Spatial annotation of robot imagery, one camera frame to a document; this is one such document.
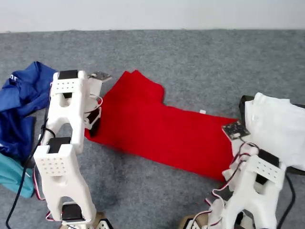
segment white wall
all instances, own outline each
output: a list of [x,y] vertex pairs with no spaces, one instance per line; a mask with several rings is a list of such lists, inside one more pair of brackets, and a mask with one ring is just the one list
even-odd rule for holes
[[305,0],[1,0],[0,32],[305,29]]

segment black cable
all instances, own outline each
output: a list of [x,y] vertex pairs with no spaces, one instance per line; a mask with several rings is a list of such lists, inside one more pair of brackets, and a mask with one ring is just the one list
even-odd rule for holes
[[6,218],[6,221],[5,221],[5,225],[8,229],[11,229],[11,227],[9,226],[9,220],[15,210],[15,207],[17,205],[17,201],[19,199],[19,196],[20,196],[20,193],[21,193],[21,190],[22,190],[22,186],[23,186],[23,183],[24,183],[24,178],[25,178],[25,173],[26,173],[26,169],[37,149],[37,147],[41,144],[41,141],[44,137],[44,134],[45,134],[45,131],[46,131],[46,123],[47,123],[47,120],[48,120],[48,111],[49,111],[49,106],[46,107],[46,110],[45,110],[45,113],[44,113],[44,121],[43,121],[43,125],[41,126],[41,135],[39,137],[39,140],[38,140],[38,143],[35,145],[34,149],[32,150],[32,152],[29,154],[29,156],[27,157],[25,163],[24,163],[24,167],[23,167],[23,171],[22,171],[22,176],[21,176],[21,181],[20,181],[20,185],[19,185],[19,188],[18,188],[18,191],[17,191],[17,194],[16,194],[16,197],[15,197],[15,200],[13,202],[13,205],[10,209],[10,212],[9,212],[9,215],[8,217]]
[[290,187],[290,189],[291,189],[292,197],[291,197],[290,204],[288,205],[288,207],[287,207],[287,209],[285,210],[283,216],[281,217],[281,219],[280,219],[280,221],[279,221],[279,223],[278,223],[276,229],[280,229],[280,228],[282,227],[282,225],[283,225],[283,223],[284,223],[284,221],[285,221],[285,219],[286,219],[288,213],[290,212],[292,206],[295,204],[295,197],[296,197],[296,195],[295,195],[294,186],[293,186],[293,184],[292,184],[292,181],[291,181],[290,177],[289,177],[287,174],[285,175],[285,177],[286,177],[286,179],[287,179],[287,181],[288,181],[288,184],[289,184],[289,187]]
[[70,225],[68,225],[68,224],[67,224],[67,226],[68,226],[69,228],[76,229],[75,227],[72,227],[72,226],[70,226]]

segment teal cloth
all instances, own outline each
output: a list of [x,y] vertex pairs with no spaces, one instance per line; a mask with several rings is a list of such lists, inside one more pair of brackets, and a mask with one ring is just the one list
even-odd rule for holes
[[[23,167],[12,158],[0,154],[0,168],[0,184],[17,193],[20,186]],[[26,172],[27,174],[25,175],[20,195],[24,198],[30,198],[34,190],[32,180],[33,172],[30,168],[28,168]]]

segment floor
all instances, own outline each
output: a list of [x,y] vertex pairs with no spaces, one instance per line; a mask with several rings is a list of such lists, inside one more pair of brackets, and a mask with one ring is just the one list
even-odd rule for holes
[[[10,73],[41,61],[58,70],[110,73],[107,92],[125,70],[139,69],[166,89],[165,103],[210,115],[239,117],[243,94],[305,104],[305,31],[64,31],[0,34],[0,85]],[[36,133],[43,111],[37,112]],[[217,182],[84,142],[78,157],[93,202],[116,229],[176,229],[185,215],[206,210]],[[305,179],[291,175],[297,199],[283,228],[304,228]],[[0,228],[15,194],[0,186]],[[281,217],[291,193],[285,182]],[[56,229],[45,202],[20,198],[12,229]]]

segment white plastic bracket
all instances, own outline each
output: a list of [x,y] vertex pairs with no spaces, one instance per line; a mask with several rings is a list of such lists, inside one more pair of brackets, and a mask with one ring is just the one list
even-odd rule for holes
[[[260,193],[254,186],[257,174],[268,179]],[[246,209],[253,214],[257,228],[275,229],[275,210],[284,177],[284,165],[277,168],[257,155],[251,156],[244,163],[236,181],[234,193],[222,212],[223,228],[234,228],[237,214]]]

